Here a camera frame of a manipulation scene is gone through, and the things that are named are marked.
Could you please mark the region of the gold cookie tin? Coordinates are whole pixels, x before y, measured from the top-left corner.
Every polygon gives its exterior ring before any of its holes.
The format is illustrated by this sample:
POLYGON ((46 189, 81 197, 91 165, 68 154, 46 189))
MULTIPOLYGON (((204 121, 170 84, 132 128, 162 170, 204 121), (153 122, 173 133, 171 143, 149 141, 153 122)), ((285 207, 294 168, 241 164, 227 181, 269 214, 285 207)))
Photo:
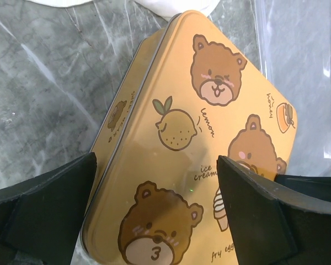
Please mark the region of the gold cookie tin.
POLYGON ((97 171, 88 204, 91 203, 100 180, 103 177, 106 166, 123 130, 124 123, 135 101, 144 76, 147 73, 147 69, 152 62, 154 53, 157 51, 157 46, 163 33, 163 29, 158 30, 140 43, 102 122, 90 150, 96 155, 97 171))

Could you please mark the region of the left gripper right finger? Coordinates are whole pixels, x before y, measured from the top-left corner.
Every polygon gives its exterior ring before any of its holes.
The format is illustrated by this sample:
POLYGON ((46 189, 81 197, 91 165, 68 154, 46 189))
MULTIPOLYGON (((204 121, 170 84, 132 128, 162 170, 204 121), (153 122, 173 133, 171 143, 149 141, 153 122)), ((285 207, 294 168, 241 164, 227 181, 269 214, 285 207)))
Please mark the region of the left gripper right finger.
POLYGON ((331 177, 266 179, 217 159, 239 264, 331 264, 331 177))

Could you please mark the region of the clear plastic tray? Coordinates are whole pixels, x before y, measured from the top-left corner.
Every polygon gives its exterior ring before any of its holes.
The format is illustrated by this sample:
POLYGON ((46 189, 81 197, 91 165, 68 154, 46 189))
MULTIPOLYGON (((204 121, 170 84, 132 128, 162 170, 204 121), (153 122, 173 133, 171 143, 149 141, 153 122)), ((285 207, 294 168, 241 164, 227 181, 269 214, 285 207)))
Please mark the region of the clear plastic tray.
POLYGON ((255 1, 260 68, 296 109, 288 173, 331 176, 331 1, 255 1))

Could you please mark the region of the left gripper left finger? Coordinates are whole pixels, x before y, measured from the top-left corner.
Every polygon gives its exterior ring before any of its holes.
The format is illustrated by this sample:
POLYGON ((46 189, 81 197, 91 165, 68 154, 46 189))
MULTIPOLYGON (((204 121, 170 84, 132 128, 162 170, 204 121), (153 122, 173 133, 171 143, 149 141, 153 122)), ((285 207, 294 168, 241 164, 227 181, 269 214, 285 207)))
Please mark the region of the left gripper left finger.
POLYGON ((0 264, 23 252, 70 264, 97 170, 95 153, 0 189, 0 264))

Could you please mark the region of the silver tin lid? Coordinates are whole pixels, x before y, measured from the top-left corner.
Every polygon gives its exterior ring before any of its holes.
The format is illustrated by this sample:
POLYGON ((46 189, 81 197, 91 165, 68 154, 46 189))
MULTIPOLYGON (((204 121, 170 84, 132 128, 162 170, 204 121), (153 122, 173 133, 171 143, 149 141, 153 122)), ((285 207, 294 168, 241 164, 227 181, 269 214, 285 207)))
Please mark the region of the silver tin lid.
POLYGON ((175 15, 81 231, 100 264, 237 264, 216 161, 274 179, 296 135, 290 102, 202 13, 175 15))

